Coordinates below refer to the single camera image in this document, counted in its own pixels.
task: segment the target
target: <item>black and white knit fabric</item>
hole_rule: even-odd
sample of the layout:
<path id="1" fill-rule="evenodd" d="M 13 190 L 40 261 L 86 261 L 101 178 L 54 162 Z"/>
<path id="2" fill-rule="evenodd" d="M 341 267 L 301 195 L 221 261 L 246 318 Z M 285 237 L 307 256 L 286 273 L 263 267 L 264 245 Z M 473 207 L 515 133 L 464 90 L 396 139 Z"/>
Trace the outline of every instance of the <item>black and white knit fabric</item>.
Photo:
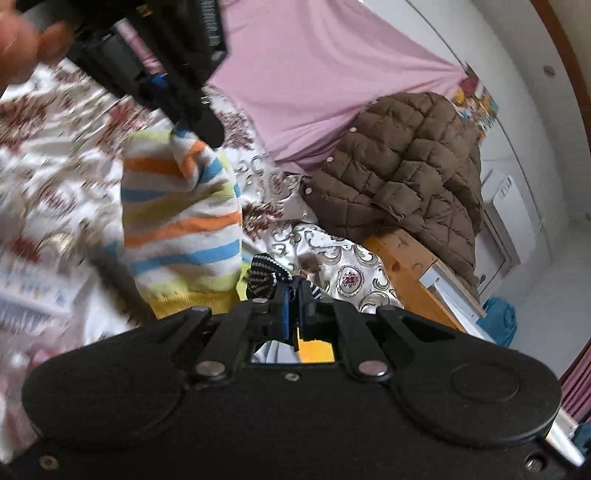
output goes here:
<path id="1" fill-rule="evenodd" d="M 271 299 L 275 296 L 275 290 L 280 281 L 291 284 L 293 276 L 290 271 L 268 254 L 255 255 L 252 257 L 251 270 L 248 275 L 246 296 L 249 299 Z M 312 296 L 318 300 L 322 296 L 320 288 L 318 285 L 306 281 L 310 284 Z"/>

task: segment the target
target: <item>teal cloth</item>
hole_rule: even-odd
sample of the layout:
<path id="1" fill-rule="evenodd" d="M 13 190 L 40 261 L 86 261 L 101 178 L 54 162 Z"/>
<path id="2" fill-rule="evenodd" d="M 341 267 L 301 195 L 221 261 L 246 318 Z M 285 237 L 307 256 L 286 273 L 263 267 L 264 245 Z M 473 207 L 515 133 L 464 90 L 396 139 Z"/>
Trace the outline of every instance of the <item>teal cloth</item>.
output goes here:
<path id="1" fill-rule="evenodd" d="M 505 300 L 491 297 L 483 305 L 486 312 L 476 322 L 499 345 L 509 346 L 517 332 L 517 318 L 513 305 Z"/>
<path id="2" fill-rule="evenodd" d="M 583 455 L 587 455 L 591 447 L 591 423 L 582 423 L 574 434 L 573 443 Z"/>

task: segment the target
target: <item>orange stripe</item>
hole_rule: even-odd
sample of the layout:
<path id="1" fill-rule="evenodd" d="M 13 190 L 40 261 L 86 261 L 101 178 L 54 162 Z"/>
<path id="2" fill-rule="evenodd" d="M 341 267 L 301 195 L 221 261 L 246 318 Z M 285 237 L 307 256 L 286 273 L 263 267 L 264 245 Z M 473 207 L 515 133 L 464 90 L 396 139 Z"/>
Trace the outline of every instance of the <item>orange stripe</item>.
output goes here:
<path id="1" fill-rule="evenodd" d="M 187 218 L 142 235 L 127 234 L 125 235 L 125 246 L 128 248 L 137 248 L 149 242 L 158 242 L 167 238 L 190 235 L 191 233 L 214 232 L 239 223 L 241 217 L 240 212 L 232 212 L 219 217 Z"/>
<path id="2" fill-rule="evenodd" d="M 205 149 L 205 146 L 205 142 L 197 140 L 185 154 L 179 168 L 186 179 L 191 179 L 195 175 L 195 171 L 197 170 L 195 156 L 199 155 Z"/>
<path id="3" fill-rule="evenodd" d="M 183 178 L 177 163 L 162 158 L 126 158 L 124 169 L 139 173 L 155 173 L 156 175 L 171 175 Z"/>

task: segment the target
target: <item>wooden door frame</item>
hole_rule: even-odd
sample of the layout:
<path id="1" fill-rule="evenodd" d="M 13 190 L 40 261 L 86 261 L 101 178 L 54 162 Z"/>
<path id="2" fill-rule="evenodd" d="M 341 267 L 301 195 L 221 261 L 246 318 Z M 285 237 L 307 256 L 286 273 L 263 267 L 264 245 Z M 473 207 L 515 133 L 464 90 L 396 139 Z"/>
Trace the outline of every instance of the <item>wooden door frame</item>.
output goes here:
<path id="1" fill-rule="evenodd" d="M 581 359 L 583 358 L 583 355 L 585 353 L 587 353 L 589 348 L 591 348 L 591 338 L 589 338 L 589 341 L 587 342 L 587 344 L 579 352 L 579 354 L 577 355 L 577 358 L 574 359 L 574 362 L 570 364 L 570 367 L 568 367 L 566 372 L 564 372 L 562 374 L 562 376 L 560 377 L 560 385 L 564 385 L 564 382 L 566 382 L 566 380 L 568 379 L 570 374 L 574 371 L 575 367 L 581 361 Z"/>
<path id="2" fill-rule="evenodd" d="M 583 70 L 577 59 L 577 55 L 573 50 L 573 46 L 570 44 L 568 35 L 566 34 L 558 15 L 550 5 L 548 0 L 531 0 L 531 4 L 534 6 L 538 13 L 538 16 L 544 23 L 546 30 L 548 31 L 552 42 L 558 50 L 558 54 L 564 64 L 566 73 L 569 75 L 569 80 L 573 86 L 574 95 L 579 104 L 579 110 L 581 117 L 583 118 L 583 124 L 585 132 L 587 133 L 587 141 L 591 147 L 591 96 L 587 89 L 587 82 L 583 75 Z"/>

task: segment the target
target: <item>colorful poster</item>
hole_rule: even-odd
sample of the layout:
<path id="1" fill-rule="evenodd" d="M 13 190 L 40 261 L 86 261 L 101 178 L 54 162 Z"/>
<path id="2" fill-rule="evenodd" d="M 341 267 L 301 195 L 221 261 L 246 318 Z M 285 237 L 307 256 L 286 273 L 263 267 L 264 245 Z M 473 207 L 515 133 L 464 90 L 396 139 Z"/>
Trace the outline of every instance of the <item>colorful poster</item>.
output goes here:
<path id="1" fill-rule="evenodd" d="M 495 124 L 499 107 L 468 64 L 466 64 L 466 73 L 468 78 L 460 82 L 453 104 L 460 116 L 478 124 L 482 132 L 480 135 L 482 142 Z"/>

